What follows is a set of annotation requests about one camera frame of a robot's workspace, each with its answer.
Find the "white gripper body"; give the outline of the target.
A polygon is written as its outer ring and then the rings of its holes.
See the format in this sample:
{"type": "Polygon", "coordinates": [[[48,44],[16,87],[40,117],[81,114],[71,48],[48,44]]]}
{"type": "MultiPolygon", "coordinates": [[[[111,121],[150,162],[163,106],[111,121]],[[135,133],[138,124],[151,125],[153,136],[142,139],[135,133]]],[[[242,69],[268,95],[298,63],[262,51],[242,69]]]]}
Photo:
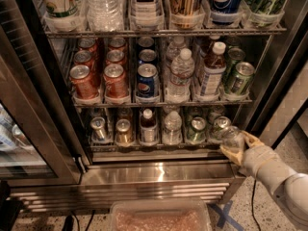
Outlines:
{"type": "Polygon", "coordinates": [[[286,165],[279,155],[266,145],[249,148],[244,153],[244,169],[260,181],[269,193],[275,193],[279,186],[296,171],[286,165]]]}

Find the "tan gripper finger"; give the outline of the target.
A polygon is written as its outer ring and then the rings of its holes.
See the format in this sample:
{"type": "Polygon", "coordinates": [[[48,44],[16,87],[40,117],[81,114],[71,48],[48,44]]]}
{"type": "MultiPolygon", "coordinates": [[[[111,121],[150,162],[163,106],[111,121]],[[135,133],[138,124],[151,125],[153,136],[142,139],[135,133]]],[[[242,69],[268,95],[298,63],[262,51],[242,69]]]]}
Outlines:
{"type": "Polygon", "coordinates": [[[222,146],[220,148],[221,152],[234,164],[241,166],[243,164],[244,152],[242,150],[238,152],[232,152],[230,149],[222,146]]]}
{"type": "Polygon", "coordinates": [[[242,134],[244,135],[244,141],[249,148],[264,145],[263,142],[261,142],[257,137],[251,135],[250,133],[242,130],[242,134]]]}

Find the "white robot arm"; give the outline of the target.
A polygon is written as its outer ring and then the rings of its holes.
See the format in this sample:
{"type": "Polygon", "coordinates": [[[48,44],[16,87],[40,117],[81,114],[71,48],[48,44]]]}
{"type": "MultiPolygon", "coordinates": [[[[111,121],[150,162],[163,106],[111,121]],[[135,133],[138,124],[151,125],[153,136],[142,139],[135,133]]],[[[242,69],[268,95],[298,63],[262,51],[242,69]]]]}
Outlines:
{"type": "Polygon", "coordinates": [[[287,219],[308,230],[308,175],[295,171],[257,137],[243,130],[224,131],[220,151],[245,174],[259,181],[287,219]]]}

